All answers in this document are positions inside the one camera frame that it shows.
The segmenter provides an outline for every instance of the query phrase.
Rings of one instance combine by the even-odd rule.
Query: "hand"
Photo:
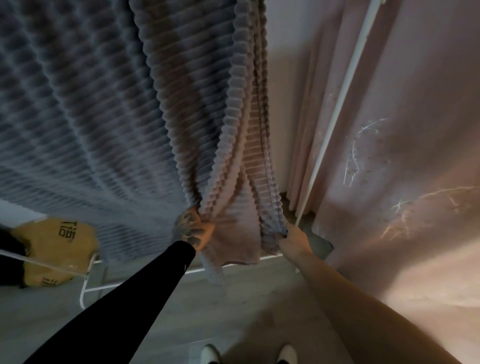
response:
[[[293,224],[287,223],[287,237],[282,234],[277,234],[275,237],[283,256],[293,264],[297,264],[298,259],[303,255],[313,254],[307,235]]]
[[[215,224],[201,222],[197,209],[190,207],[178,216],[173,227],[173,241],[182,240],[193,246],[196,251],[200,251],[209,242],[214,229]]]

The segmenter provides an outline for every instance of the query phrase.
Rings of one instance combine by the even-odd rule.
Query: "black object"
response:
[[[0,249],[25,256],[24,245],[6,230],[0,229]],[[0,286],[21,286],[24,282],[24,263],[0,255]]]
[[[81,312],[25,363],[128,363],[195,257],[186,242],[160,256]],[[101,329],[95,329],[101,323]]]

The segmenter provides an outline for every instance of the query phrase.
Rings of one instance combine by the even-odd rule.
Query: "bare forearm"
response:
[[[355,363],[459,363],[415,325],[313,254],[295,264]]]

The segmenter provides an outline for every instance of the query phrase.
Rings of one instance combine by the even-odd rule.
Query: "foot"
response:
[[[280,350],[280,354],[278,355],[276,362],[277,364],[297,364],[297,351],[290,344],[285,344],[282,350]]]
[[[202,353],[200,354],[200,364],[219,364],[220,363],[220,355],[216,350],[215,346],[207,345],[202,349]]]

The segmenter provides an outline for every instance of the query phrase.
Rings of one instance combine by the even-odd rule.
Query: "yellow bag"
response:
[[[54,267],[86,273],[92,255],[98,250],[95,229],[75,220],[47,218],[28,222],[11,234],[26,247],[26,255]],[[33,263],[24,263],[27,286],[56,286],[73,278]]]

